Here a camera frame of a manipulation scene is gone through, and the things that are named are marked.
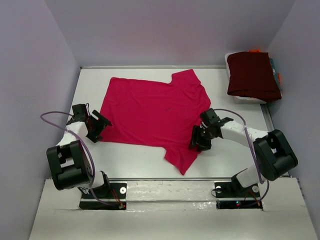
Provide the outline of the pink t-shirt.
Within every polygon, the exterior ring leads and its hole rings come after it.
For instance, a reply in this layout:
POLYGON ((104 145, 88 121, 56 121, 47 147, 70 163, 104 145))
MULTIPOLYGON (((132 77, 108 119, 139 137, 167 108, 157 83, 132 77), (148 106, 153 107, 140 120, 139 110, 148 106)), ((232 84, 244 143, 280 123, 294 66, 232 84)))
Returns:
POLYGON ((210 105, 193 69, 173 73, 169 83, 112 77, 100 109, 112 125, 102 141, 162 147, 184 175, 198 156, 189 148, 193 126, 210 105))

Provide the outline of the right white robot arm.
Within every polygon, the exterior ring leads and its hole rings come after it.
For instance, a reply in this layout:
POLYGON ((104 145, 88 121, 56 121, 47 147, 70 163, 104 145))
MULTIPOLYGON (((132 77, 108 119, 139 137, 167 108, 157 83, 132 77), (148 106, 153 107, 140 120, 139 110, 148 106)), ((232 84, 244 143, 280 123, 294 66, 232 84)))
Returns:
POLYGON ((298 165, 298 159, 284 133, 278 129, 263 131, 250 128, 230 117, 220 118, 212 108, 200 114, 200 125, 194 125, 189 148, 198 152, 210 150, 216 138, 236 142, 250 149, 253 166, 235 174, 221 192, 242 196, 258 183, 275 181, 298 165))

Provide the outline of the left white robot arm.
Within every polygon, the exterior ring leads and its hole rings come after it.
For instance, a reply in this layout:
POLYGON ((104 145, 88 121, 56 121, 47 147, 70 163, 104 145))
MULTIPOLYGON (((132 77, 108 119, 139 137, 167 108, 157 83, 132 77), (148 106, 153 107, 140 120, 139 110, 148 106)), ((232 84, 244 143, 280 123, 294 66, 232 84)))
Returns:
POLYGON ((72 114, 61 111, 43 113, 40 118, 45 123, 63 131, 61 140, 46 150, 46 157, 54 186, 57 190, 79 189, 89 194, 96 178, 93 156, 84 139, 92 143, 103 140, 102 132, 112 123, 98 111, 89 111, 89 104, 76 104, 72 114), (59 126, 45 118, 51 114, 67 115, 65 126, 59 126))

